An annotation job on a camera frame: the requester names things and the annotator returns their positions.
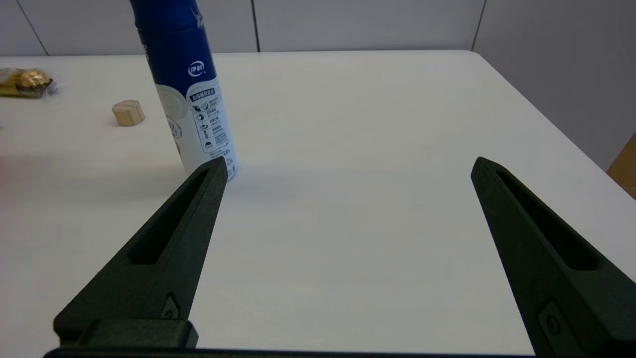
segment bottle label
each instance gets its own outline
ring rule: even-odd
[[[139,36],[186,172],[223,156],[230,179],[236,153],[202,23]]]
[[[222,156],[230,179],[236,172],[236,153],[218,79],[193,84],[187,97],[166,85],[156,87],[186,171]]]

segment candy wrapper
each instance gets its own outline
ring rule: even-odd
[[[53,78],[38,68],[0,68],[0,96],[48,97],[55,92]]]

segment white table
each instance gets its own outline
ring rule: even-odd
[[[479,55],[215,56],[240,161],[191,312],[199,347],[530,354],[470,181],[507,166],[632,279],[636,204]],[[142,56],[3,58],[0,347],[52,319],[185,179]],[[117,127],[137,99],[146,120]]]

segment gray wall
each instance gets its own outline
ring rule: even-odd
[[[214,52],[473,49],[603,169],[636,131],[636,0],[197,1]],[[128,0],[0,0],[0,30],[0,55],[142,52]]]
[[[254,0],[262,51],[473,46],[483,0]]]
[[[257,51],[250,0],[198,0],[198,4],[215,51]],[[12,13],[2,11],[4,8]],[[5,24],[5,18],[18,22],[19,27]],[[142,53],[128,0],[0,0],[0,21],[1,55]],[[27,38],[29,47],[8,39],[14,34]]]
[[[636,131],[634,0],[487,0],[474,51],[603,169]]]

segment blue bottle cap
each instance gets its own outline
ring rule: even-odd
[[[182,31],[203,27],[196,0],[130,0],[135,25],[143,31]]]

